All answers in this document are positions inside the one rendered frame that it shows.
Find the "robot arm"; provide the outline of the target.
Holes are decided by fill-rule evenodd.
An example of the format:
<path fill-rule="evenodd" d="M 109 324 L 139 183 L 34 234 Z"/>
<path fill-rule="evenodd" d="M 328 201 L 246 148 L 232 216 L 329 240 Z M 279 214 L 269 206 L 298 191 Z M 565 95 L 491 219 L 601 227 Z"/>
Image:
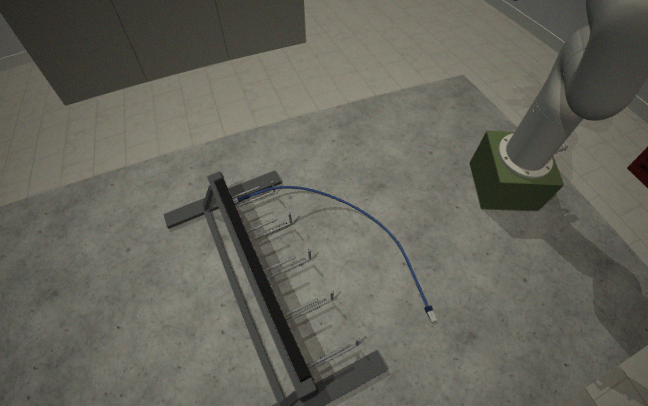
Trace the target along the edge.
<path fill-rule="evenodd" d="M 589 25 L 566 40 L 518 128 L 499 143 L 500 160 L 518 176 L 547 175 L 583 119 L 618 114 L 648 77 L 648 0 L 586 0 L 586 10 Z"/>

